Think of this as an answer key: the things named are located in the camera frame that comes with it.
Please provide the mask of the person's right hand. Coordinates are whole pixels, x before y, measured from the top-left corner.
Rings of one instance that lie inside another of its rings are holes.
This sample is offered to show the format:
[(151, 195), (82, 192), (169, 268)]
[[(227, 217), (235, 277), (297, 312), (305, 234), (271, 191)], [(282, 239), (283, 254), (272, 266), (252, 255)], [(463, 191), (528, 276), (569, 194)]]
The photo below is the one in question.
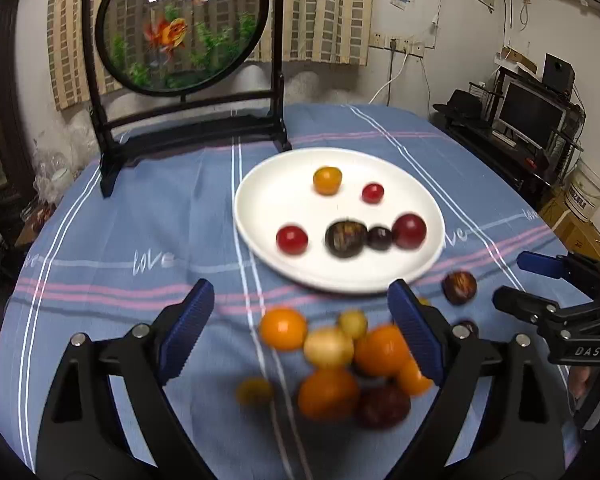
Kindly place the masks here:
[(569, 391), (576, 398), (580, 399), (594, 384), (593, 370), (588, 366), (572, 366), (569, 369), (568, 385)]

